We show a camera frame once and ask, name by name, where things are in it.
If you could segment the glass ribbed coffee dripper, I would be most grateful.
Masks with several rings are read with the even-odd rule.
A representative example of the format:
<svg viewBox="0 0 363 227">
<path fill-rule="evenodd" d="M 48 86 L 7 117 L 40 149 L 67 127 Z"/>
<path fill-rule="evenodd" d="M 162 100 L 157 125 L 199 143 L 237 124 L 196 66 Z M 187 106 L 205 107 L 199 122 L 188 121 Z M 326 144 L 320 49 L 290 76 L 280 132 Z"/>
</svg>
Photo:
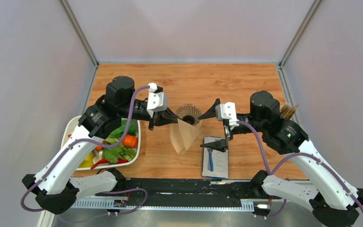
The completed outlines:
<svg viewBox="0 0 363 227">
<path fill-rule="evenodd" d="M 199 117 L 201 115 L 202 115 L 201 110 L 197 106 L 192 104 L 181 105 L 176 111 L 176 116 L 180 120 L 193 126 L 198 125 L 200 123 Z"/>
</svg>

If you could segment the brown paper coffee filter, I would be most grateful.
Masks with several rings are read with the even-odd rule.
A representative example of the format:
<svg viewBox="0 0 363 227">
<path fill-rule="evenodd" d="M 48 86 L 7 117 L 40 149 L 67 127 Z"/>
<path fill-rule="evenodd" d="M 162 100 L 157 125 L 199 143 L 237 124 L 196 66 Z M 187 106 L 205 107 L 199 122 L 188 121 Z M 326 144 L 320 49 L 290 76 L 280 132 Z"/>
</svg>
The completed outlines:
<svg viewBox="0 0 363 227">
<path fill-rule="evenodd" d="M 202 122 L 191 125 L 180 119 L 177 123 L 170 124 L 170 140 L 176 153 L 181 156 L 192 146 L 201 133 Z"/>
</svg>

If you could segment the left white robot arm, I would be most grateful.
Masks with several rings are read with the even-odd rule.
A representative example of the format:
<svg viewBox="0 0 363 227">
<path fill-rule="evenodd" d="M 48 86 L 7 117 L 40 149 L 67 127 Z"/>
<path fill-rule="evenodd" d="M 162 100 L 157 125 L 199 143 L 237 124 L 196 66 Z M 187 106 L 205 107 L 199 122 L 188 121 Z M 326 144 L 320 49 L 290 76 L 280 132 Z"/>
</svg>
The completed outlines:
<svg viewBox="0 0 363 227">
<path fill-rule="evenodd" d="M 123 119 L 126 119 L 125 132 L 131 120 L 147 121 L 150 130 L 176 122 L 162 87 L 149 83 L 135 88 L 132 78 L 115 77 L 107 84 L 105 94 L 81 115 L 71 137 L 54 158 L 38 173 L 23 177 L 27 193 L 35 195 L 37 211 L 61 214 L 81 198 L 106 192 L 120 196 L 125 192 L 125 182 L 109 171 L 73 177 L 87 155 L 102 146 Z"/>
</svg>

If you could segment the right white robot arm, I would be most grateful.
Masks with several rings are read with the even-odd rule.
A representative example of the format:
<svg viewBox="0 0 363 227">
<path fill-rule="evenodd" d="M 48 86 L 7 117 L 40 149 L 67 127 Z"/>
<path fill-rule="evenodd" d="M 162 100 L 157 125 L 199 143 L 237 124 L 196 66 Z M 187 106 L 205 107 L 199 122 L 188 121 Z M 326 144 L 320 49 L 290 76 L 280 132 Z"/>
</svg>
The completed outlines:
<svg viewBox="0 0 363 227">
<path fill-rule="evenodd" d="M 235 103 L 222 103 L 217 99 L 200 116 L 216 118 L 223 123 L 225 138 L 212 149 L 219 150 L 234 135 L 253 133 L 264 162 L 251 179 L 251 193 L 262 198 L 266 194 L 280 197 L 309 210 L 327 227 L 350 227 L 363 215 L 363 189 L 356 188 L 341 177 L 322 157 L 298 123 L 283 116 L 280 103 L 268 91 L 250 96 L 250 112 L 237 113 Z M 269 147 L 293 162 L 310 180 L 305 186 L 281 179 L 270 169 L 264 148 Z"/>
</svg>

